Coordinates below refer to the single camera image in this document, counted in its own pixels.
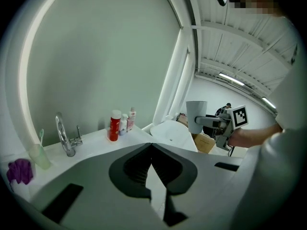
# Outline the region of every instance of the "toilet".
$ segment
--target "toilet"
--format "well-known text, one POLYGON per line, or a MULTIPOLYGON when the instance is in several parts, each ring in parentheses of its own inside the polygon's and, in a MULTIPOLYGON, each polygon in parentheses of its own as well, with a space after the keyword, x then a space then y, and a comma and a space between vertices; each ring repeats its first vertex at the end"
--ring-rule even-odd
POLYGON ((152 127, 150 133, 160 143, 197 152, 189 129, 179 122, 167 120, 152 127))

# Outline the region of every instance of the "purple cloth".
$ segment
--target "purple cloth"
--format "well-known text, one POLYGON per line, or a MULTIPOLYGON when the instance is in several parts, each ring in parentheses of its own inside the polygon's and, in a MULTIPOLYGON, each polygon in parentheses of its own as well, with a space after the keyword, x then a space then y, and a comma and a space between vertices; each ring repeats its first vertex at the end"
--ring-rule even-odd
POLYGON ((17 159, 13 163, 9 163, 9 170, 6 176, 11 184, 12 180, 16 179, 17 183, 23 182, 28 184, 33 178, 31 163, 27 159, 17 159))

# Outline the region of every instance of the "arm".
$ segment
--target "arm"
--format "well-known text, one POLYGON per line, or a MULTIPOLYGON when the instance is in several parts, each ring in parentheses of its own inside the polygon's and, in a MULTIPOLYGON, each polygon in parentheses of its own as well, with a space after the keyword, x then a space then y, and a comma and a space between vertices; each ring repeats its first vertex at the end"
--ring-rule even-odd
POLYGON ((229 138, 228 145, 235 147, 250 148, 261 145, 267 138, 275 133, 282 132, 279 124, 264 129, 236 129, 229 138))

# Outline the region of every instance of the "cardboard box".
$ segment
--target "cardboard box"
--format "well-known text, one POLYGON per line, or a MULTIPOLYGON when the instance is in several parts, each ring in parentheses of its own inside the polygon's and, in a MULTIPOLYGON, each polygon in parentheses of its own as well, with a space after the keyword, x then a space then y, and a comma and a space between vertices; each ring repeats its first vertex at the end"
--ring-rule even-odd
POLYGON ((177 119, 177 122, 180 122, 183 125, 185 125, 186 127, 188 127, 188 117, 187 116, 180 114, 179 118, 177 119))
POLYGON ((209 153, 215 145, 215 140, 205 134, 192 135, 195 145, 200 152, 209 153))

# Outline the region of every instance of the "toothbrush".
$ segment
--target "toothbrush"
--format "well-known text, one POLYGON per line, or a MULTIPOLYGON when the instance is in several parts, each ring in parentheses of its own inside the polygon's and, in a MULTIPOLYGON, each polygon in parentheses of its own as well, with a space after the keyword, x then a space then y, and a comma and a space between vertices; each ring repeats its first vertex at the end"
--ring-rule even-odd
POLYGON ((44 136, 44 129, 41 129, 39 132, 39 137, 40 137, 40 146, 43 144, 43 136, 44 136))

